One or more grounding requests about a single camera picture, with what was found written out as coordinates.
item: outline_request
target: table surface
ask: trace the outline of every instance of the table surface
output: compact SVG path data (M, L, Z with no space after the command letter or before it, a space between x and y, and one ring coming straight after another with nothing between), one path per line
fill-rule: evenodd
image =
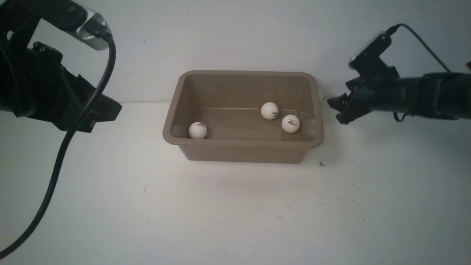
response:
M467 264L468 121L323 106L298 165L188 161L168 103L124 104L79 133L41 224L3 264ZM0 248L27 227L64 135L0 112Z

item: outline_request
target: tan plastic bin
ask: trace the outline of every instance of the tan plastic bin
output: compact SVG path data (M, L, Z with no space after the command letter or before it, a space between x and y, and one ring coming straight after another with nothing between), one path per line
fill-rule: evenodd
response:
M262 117L266 102L278 105L274 120ZM287 133L281 120L296 115L300 129ZM206 139L191 139L193 122L208 128ZM324 126L313 76L306 73L190 71L184 73L163 128L164 139L189 160L299 163L324 140Z

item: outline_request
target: black cable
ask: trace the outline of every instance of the black cable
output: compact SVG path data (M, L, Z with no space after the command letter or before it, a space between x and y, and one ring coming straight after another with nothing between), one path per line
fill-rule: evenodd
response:
M443 67L443 69L445 69L448 73L451 73L451 70L450 68L448 68L443 62L442 60L440 60L440 58L438 58L438 56L430 49L430 47L422 40L422 38L419 36L419 34L417 34L411 27L409 27L409 25L407 24L404 24L404 23L399 23L397 25L394 25L392 27L390 27L387 31L386 31L386 34L388 36L391 36L393 35L399 27L404 27L406 29L408 29L410 31L410 33L412 33L412 35L414 35L418 40L419 42L422 44L422 46L430 53L430 55L433 56L433 58Z
M54 193L57 180L59 179L59 173L62 167L62 162L64 160L65 152L67 151L67 147L69 146L69 143L72 140L72 137L74 136L75 132L79 129L83 120L87 117L91 108L93 107L97 99L100 97L100 95L103 93L103 90L105 89L106 85L108 84L108 81L110 80L111 73L113 72L113 68L114 68L114 63L116 62L116 46L114 44L112 35L108 34L104 36L103 39L108 43L109 49L110 49L109 50L110 55L108 58L108 63L106 65L105 73L103 74L103 77L101 78L100 83L97 86L97 89L95 90L93 95L90 97L89 101L87 102L87 104L85 105L85 107L83 108L79 116L77 117L77 119L75 119L75 121L72 123L70 129L67 131L64 139L62 140L62 144L59 148L59 152L57 153L56 163L54 164L54 169L52 171L51 180L49 182L46 195L44 196L44 199L41 203L41 206L39 207L38 212L36 213L36 216L33 218L30 225L23 232L23 234L21 234L21 236L15 242L13 242L6 249L0 252L0 259L3 259L4 257L11 254L13 251L15 251L18 247L20 247L28 239L28 237L34 232L36 227L38 227L39 222L41 221L42 217L46 213L46 209L48 208L48 205L51 202L52 194Z

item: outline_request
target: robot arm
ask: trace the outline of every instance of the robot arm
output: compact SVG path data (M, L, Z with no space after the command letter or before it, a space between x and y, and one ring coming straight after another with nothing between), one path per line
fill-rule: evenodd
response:
M40 19L96 50L108 44L87 30L90 24L98 22L107 34L111 31L99 13L70 0L8 0L0 6L0 110L67 131L95 88L61 65L63 55L58 50L40 42L27 48ZM95 123L115 120L121 108L100 95L78 131L89 133Z
M395 67L387 66L380 59L380 55L392 43L391 35L401 25L404 24L377 34L350 60L350 68L356 70L360 77L346 83L349 95L343 94L327 100L330 107L339 111L336 115L339 122L348 124L375 110L393 112L398 122L402 122L405 116L471 119L471 75L449 72L420 38L419 41L447 73L400 78ZM397 113L404 115L399 119Z

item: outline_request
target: white ball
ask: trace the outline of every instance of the white ball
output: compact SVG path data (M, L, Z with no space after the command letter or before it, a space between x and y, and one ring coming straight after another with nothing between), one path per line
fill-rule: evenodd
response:
M206 125L204 125L204 123L195 122L190 125L188 133L193 139L204 139L206 137L206 134L208 133L208 129L206 128Z
M262 106L262 116L267 120L273 120L278 117L278 106L273 102L267 102Z
M287 115L283 118L283 121L281 121L281 127L287 133L297 132L300 125L301 122L295 115Z

